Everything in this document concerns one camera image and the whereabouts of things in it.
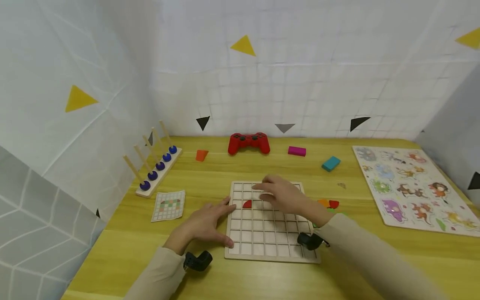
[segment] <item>pink block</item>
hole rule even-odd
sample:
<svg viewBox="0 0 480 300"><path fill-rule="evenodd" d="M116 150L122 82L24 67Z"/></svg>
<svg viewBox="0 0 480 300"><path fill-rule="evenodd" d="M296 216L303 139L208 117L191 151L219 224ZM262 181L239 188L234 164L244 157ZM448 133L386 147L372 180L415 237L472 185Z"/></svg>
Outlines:
<svg viewBox="0 0 480 300"><path fill-rule="evenodd" d="M305 155L307 155L307 149L290 146L290 147L288 147L288 154L305 156Z"/></svg>

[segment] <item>wooden peg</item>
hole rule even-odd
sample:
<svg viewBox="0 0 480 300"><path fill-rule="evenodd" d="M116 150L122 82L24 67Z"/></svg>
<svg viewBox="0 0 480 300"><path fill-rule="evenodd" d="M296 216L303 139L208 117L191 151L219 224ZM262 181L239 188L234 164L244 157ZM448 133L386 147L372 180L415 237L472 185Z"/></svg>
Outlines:
<svg viewBox="0 0 480 300"><path fill-rule="evenodd" d="M159 162L158 161L158 157L156 157L154 151L153 151L153 146L150 144L150 142L148 141L148 138L146 135L142 135L142 137L144 138L144 141L145 143L147 144L147 147L148 149L150 150L150 152L152 153L152 156L153 156L153 159L155 160L155 162Z"/></svg>
<svg viewBox="0 0 480 300"><path fill-rule="evenodd" d="M147 163L147 159L145 158L145 156L143 155L142 151L140 150L140 148L138 147L138 145L135 145L133 146L135 148L135 151L137 152L138 156L140 156L140 159L144 162L145 164L145 167L147 167L148 169L148 172L150 172L152 170L152 168L148 165Z"/></svg>
<svg viewBox="0 0 480 300"><path fill-rule="evenodd" d="M137 171L137 169L133 165L132 161L130 161L130 159L126 155L123 156L123 159L125 160L127 165L130 167L132 172L135 174L135 177L140 181L140 183L142 183L144 180L142 179L142 176L140 176L140 173Z"/></svg>
<svg viewBox="0 0 480 300"><path fill-rule="evenodd" d="M152 127L152 132L156 140L158 141L158 144L160 145L160 150L162 150L162 152L165 154L168 153L168 149L165 149L163 147L162 140L160 140L160 136L158 135L158 132L156 131L155 127Z"/></svg>
<svg viewBox="0 0 480 300"><path fill-rule="evenodd" d="M167 137L168 144L170 145L170 147L173 147L172 140L168 135L167 128L165 127L165 124L163 123L163 121L160 121L160 126L162 126L163 134Z"/></svg>

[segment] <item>fabric wall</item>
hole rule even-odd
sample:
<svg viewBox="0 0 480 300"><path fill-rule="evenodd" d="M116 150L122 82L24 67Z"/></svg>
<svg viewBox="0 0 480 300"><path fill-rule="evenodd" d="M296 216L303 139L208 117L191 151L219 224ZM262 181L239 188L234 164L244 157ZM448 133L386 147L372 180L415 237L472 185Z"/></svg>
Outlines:
<svg viewBox="0 0 480 300"><path fill-rule="evenodd" d="M108 220L160 118L98 2L0 2L0 144ZM66 112L73 85L89 105Z"/></svg>
<svg viewBox="0 0 480 300"><path fill-rule="evenodd" d="M415 140L480 208L480 65Z"/></svg>
<svg viewBox="0 0 480 300"><path fill-rule="evenodd" d="M0 299L60 299L104 226L0 147Z"/></svg>
<svg viewBox="0 0 480 300"><path fill-rule="evenodd" d="M480 60L455 42L479 26L476 0L153 4L151 87L177 135L414 139ZM245 35L255 56L231 49Z"/></svg>

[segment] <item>right hand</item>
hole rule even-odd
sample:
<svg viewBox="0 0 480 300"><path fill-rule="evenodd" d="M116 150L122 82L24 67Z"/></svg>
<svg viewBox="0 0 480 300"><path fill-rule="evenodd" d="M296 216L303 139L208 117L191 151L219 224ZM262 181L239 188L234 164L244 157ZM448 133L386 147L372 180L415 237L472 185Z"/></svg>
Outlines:
<svg viewBox="0 0 480 300"><path fill-rule="evenodd" d="M293 184L278 175L267 175L262 183L252 186L254 190L264 190L273 194L261 194L260 199L287 214L303 215L303 211L312 200L305 196Z"/></svg>

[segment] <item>teal block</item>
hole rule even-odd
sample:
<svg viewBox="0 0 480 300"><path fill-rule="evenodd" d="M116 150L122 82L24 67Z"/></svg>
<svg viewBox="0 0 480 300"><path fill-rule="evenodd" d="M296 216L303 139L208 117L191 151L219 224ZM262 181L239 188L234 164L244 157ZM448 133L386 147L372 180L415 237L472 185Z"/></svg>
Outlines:
<svg viewBox="0 0 480 300"><path fill-rule="evenodd" d="M336 166L340 163L340 159L336 158L335 156L332 156L329 158L327 161L324 162L322 165L322 168L326 170L327 172L332 171L335 169Z"/></svg>

